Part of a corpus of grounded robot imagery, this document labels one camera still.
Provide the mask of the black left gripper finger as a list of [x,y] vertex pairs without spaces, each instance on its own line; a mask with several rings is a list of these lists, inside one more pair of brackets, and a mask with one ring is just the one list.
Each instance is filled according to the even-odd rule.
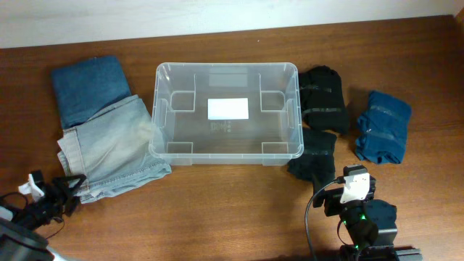
[[76,211],[76,208],[79,204],[80,198],[78,196],[73,196],[72,198],[69,198],[64,204],[63,214],[70,217],[74,213],[74,211]]
[[67,197],[72,198],[86,181],[84,174],[54,178],[52,183]]

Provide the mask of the light blue jeans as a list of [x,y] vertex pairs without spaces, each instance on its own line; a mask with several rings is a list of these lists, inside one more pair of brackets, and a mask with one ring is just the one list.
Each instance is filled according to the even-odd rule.
[[76,192],[80,201],[115,197],[170,174],[170,165],[149,153],[151,137],[152,119],[137,95],[64,130],[58,158],[65,175],[86,176]]

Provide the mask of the dark blue jeans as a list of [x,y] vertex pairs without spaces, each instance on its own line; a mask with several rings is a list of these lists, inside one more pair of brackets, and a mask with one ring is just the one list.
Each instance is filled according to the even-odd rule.
[[115,56],[94,57],[51,72],[61,126],[80,125],[101,109],[131,95]]

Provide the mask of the blue taped shirt bundle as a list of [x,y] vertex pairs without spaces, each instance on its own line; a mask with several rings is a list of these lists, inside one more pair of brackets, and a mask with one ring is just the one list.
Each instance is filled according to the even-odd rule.
[[360,136],[355,154],[377,165],[402,163],[412,108],[391,95],[371,91],[367,109],[357,119]]

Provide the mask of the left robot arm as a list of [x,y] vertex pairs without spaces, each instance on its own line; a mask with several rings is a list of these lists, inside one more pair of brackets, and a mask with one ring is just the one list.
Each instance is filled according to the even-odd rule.
[[84,174],[54,178],[44,182],[41,171],[28,175],[18,191],[1,196],[1,259],[52,261],[61,257],[49,248],[50,236],[36,229],[51,222],[64,224],[80,199],[76,195],[86,181]]

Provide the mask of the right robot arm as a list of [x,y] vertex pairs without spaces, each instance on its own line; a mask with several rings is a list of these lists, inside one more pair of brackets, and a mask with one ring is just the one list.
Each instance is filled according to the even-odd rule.
[[323,207],[325,216],[339,217],[339,225],[346,228],[352,243],[344,247],[350,252],[391,249],[398,233],[397,207],[375,199],[375,192],[376,179],[367,170],[317,182],[304,221],[308,221],[311,207]]

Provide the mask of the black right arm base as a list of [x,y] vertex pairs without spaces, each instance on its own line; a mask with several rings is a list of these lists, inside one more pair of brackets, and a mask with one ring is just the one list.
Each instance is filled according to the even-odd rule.
[[357,250],[351,246],[342,246],[337,255],[338,261],[424,261],[421,250],[411,247],[394,248],[390,246],[372,246]]

